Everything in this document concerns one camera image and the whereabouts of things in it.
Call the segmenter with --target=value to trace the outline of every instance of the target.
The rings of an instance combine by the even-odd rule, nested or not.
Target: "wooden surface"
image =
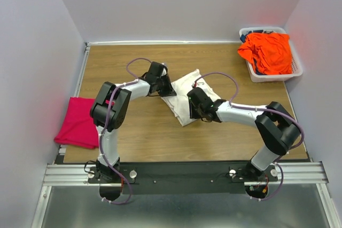
[[[80,97],[95,98],[105,81],[122,83],[133,80],[126,63],[137,57],[165,62],[171,81],[199,69],[201,74],[221,71],[233,76],[240,91],[235,103],[266,105],[280,102],[291,114],[284,83],[253,83],[245,61],[237,54],[239,44],[217,45],[114,45],[92,46],[88,57]],[[130,69],[142,75],[149,63],[137,61]],[[205,78],[223,99],[230,99],[234,84],[221,75]],[[256,128],[235,123],[195,121],[182,127],[159,97],[138,98],[129,104],[126,119],[119,130],[121,161],[205,161],[248,160],[263,145]],[[98,149],[68,146],[65,163],[96,160]],[[306,159],[303,146],[284,159]]]

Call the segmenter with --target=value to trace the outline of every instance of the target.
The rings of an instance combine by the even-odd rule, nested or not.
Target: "orange shirt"
[[[250,33],[238,53],[258,71],[267,75],[292,74],[292,54],[288,34]]]

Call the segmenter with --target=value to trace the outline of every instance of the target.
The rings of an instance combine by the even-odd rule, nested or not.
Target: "laundry basket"
[[[279,27],[251,27],[251,28],[243,28],[240,30],[240,36],[246,35],[248,32],[252,32],[254,30],[263,30],[263,33],[283,33],[286,34],[286,31],[283,28]],[[294,51],[293,44],[291,40],[289,40],[289,45],[292,53],[292,74],[284,74],[284,75],[258,75],[254,72],[252,65],[247,62],[248,71],[250,72],[251,80],[253,82],[272,82],[272,81],[286,81],[292,77],[298,77],[303,74],[303,69],[298,59],[297,53]]]

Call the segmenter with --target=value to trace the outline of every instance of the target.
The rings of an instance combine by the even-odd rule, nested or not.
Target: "red towel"
[[[94,99],[71,97],[63,125],[55,137],[58,144],[72,144],[85,148],[98,147],[98,133],[90,109]]]

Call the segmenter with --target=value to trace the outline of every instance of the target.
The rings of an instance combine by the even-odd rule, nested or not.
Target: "white cloth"
[[[189,101],[186,94],[191,91],[193,82],[200,77],[199,70],[185,75],[171,83],[173,89],[176,91],[177,96],[161,97],[161,99],[170,107],[175,117],[179,120],[182,126],[188,125],[196,119],[190,118]],[[203,91],[212,99],[216,101],[220,97],[214,93],[213,89],[209,87],[203,78],[197,81],[197,87],[201,87]]]

